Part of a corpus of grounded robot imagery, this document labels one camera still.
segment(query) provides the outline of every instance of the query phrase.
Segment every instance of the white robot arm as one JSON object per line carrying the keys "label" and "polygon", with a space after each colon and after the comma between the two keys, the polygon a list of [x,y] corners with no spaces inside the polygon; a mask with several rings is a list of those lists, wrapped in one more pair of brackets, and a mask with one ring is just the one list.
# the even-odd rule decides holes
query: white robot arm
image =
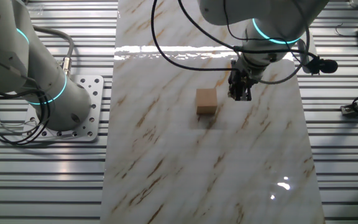
{"label": "white robot arm", "polygon": [[[214,25],[227,25],[249,20],[242,38],[241,58],[232,67],[244,71],[232,72],[229,94],[235,100],[251,100],[250,88],[261,82],[262,72],[273,62],[284,58],[286,51],[299,41],[299,49],[305,51],[301,36],[329,0],[198,0],[203,17]],[[248,52],[264,51],[265,54]],[[335,72],[337,63],[301,54],[306,72]]]}
{"label": "white robot arm", "polygon": [[[68,131],[77,127],[91,109],[88,92],[72,82],[34,31],[21,0],[0,0],[0,93],[34,89],[35,80],[47,95],[50,111],[47,127]],[[41,114],[35,94],[23,96]]]}

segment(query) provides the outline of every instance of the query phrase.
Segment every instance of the metal mounting plate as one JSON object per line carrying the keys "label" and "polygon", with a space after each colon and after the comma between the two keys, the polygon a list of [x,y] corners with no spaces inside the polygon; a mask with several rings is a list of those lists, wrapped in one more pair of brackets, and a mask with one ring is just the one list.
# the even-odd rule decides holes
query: metal mounting plate
{"label": "metal mounting plate", "polygon": [[[93,142],[98,137],[99,118],[103,96],[103,77],[100,75],[71,75],[73,82],[83,86],[91,97],[91,108],[88,117],[75,129],[71,131],[53,131],[45,128],[43,133],[34,142]],[[29,105],[25,121],[34,119],[39,122],[35,109]],[[34,122],[24,125],[23,131],[30,130],[35,126]]]}

